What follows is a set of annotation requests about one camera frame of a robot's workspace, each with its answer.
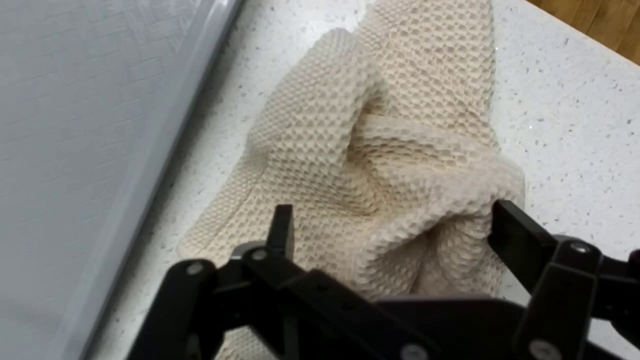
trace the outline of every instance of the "speckled countertop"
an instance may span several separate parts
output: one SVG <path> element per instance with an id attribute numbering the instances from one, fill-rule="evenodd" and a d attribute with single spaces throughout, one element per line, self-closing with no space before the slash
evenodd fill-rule
<path id="1" fill-rule="evenodd" d="M 176 244 L 219 190 L 268 95 L 329 28 L 354 28 L 371 0 L 248 3 L 205 81 L 89 359 L 124 359 Z M 492 123 L 525 175 L 525 210 L 623 259 L 640 248 L 640 68 L 521 0 L 494 0 Z M 507 299 L 519 299 L 510 280 Z M 640 359 L 607 327 L 596 342 Z"/>

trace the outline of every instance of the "wooden surface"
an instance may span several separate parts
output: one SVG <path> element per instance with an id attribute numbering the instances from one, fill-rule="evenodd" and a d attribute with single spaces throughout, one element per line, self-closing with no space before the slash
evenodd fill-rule
<path id="1" fill-rule="evenodd" d="M 529 0 L 596 43 L 640 65 L 640 0 Z"/>

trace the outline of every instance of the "waffle knit towel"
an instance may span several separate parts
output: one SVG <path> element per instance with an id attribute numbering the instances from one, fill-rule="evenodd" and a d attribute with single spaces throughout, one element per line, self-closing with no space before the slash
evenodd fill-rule
<path id="1" fill-rule="evenodd" d="M 269 96 L 182 256 L 223 265 L 294 204 L 294 261 L 368 299 L 496 293 L 490 209 L 523 187 L 487 123 L 492 56 L 487 0 L 379 0 L 354 35 L 328 32 Z"/>

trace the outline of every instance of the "cream towel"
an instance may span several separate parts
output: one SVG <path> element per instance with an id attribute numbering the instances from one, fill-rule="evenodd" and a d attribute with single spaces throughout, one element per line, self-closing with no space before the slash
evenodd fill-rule
<path id="1" fill-rule="evenodd" d="M 490 209 L 521 201 L 521 176 L 487 125 L 492 63 L 487 0 L 379 0 L 354 35 L 328 32 L 269 96 L 182 256 L 222 266 L 294 204 L 294 261 L 368 299 L 494 294 Z"/>

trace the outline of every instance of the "gray panel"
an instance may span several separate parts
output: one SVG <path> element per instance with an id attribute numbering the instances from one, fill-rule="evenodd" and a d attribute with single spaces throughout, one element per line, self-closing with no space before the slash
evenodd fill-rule
<path id="1" fill-rule="evenodd" d="M 0 355 L 77 359 L 227 0 L 0 0 Z"/>

